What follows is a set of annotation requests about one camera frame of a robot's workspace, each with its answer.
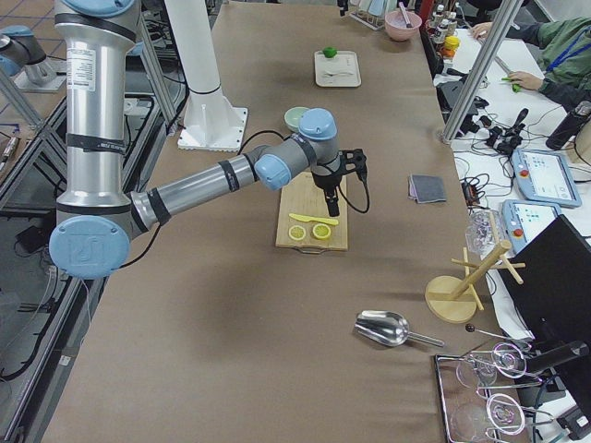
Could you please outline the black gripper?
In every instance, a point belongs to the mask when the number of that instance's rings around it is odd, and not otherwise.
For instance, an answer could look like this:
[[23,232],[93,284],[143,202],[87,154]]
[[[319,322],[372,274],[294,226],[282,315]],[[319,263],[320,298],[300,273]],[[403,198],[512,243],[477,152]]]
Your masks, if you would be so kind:
[[315,171],[312,171],[311,173],[314,184],[324,193],[328,214],[331,217],[338,217],[340,215],[340,209],[337,197],[337,187],[342,181],[342,174],[340,172],[330,171],[322,174]]

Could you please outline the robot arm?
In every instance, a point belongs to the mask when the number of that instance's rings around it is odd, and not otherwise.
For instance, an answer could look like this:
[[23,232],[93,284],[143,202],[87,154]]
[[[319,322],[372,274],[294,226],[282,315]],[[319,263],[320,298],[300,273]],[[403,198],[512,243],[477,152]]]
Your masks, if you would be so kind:
[[229,150],[230,159],[144,192],[123,189],[126,58],[137,43],[137,1],[58,1],[54,24],[66,43],[66,190],[56,201],[50,235],[53,263],[70,276],[111,275],[127,259],[131,241],[154,225],[253,183],[272,190],[308,170],[338,213],[336,188],[344,153],[332,114],[306,111],[298,129],[276,146],[241,152],[247,110],[223,95],[211,26],[200,1],[169,1],[165,10],[187,88],[182,141],[192,148]]

